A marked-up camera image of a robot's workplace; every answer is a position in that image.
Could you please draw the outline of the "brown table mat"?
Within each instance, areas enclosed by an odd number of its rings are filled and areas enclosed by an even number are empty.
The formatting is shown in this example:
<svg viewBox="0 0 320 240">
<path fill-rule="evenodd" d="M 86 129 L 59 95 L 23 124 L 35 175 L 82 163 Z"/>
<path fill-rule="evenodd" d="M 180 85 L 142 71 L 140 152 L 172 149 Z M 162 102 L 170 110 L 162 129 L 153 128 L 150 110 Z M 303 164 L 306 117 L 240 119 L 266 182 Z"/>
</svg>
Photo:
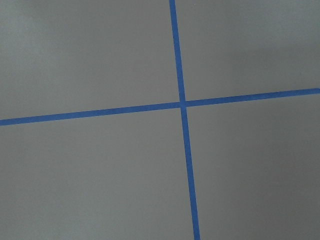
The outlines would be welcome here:
<svg viewBox="0 0 320 240">
<path fill-rule="evenodd" d="M 317 0 L 175 0 L 186 101 L 320 89 Z M 169 0 L 3 0 L 0 120 L 179 103 Z M 200 240 L 320 237 L 320 93 L 187 107 Z M 3 240 L 195 240 L 180 108 L 0 125 Z"/>
</svg>

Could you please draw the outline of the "long blue tape strip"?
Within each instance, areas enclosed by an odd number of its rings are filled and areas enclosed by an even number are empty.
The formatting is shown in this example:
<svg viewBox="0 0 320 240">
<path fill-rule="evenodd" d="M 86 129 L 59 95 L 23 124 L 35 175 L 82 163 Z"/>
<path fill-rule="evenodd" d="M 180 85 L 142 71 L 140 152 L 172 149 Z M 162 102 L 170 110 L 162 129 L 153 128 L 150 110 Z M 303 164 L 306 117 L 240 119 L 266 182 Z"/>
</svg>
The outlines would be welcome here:
<svg viewBox="0 0 320 240">
<path fill-rule="evenodd" d="M 257 100 L 265 100 L 265 99 L 286 98 L 286 97 L 294 97 L 294 96 L 316 95 L 319 93 L 320 93 L 319 88 L 308 88 L 308 89 L 299 89 L 299 90 L 288 90 L 288 91 L 277 91 L 277 92 L 267 92 L 267 93 L 238 95 L 238 96 L 187 100 L 183 105 L 185 107 L 198 107 L 198 106 L 207 106 L 207 105 L 257 101 Z M 88 111 L 79 111 L 79 112 L 49 114 L 49 115 L 27 116 L 27 117 L 2 119 L 0 121 L 0 125 L 10 126 L 10 125 L 20 125 L 20 124 L 30 124 L 30 123 L 40 123 L 40 122 L 51 122 L 51 121 L 90 118 L 90 117 L 99 117 L 99 116 L 108 116 L 108 115 L 179 109 L 180 107 L 181 107 L 181 104 L 179 102 L 168 102 L 168 103 L 127 106 L 127 107 L 119 107 L 119 108 L 88 110 Z"/>
</svg>

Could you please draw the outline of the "crossing blue tape strip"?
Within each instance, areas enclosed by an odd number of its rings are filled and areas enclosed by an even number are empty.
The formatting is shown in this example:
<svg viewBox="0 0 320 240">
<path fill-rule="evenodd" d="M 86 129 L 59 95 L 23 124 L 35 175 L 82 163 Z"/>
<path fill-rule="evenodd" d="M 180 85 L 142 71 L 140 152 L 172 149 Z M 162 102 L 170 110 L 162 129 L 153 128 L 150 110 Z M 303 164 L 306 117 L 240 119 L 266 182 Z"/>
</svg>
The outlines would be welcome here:
<svg viewBox="0 0 320 240">
<path fill-rule="evenodd" d="M 180 48 L 179 26 L 178 26 L 178 17 L 177 17 L 175 0 L 169 1 L 169 9 L 170 9 L 175 66 L 176 66 L 176 75 L 177 75 L 178 96 L 179 96 L 183 144 L 184 144 L 184 152 L 185 152 L 193 238 L 195 240 L 199 240 L 201 238 L 201 234 L 200 234 L 200 227 L 199 227 L 199 216 L 198 216 L 197 197 L 196 197 L 188 112 L 187 112 L 187 101 L 186 101 L 186 94 L 185 94 L 183 65 L 182 65 L 181 48 Z"/>
</svg>

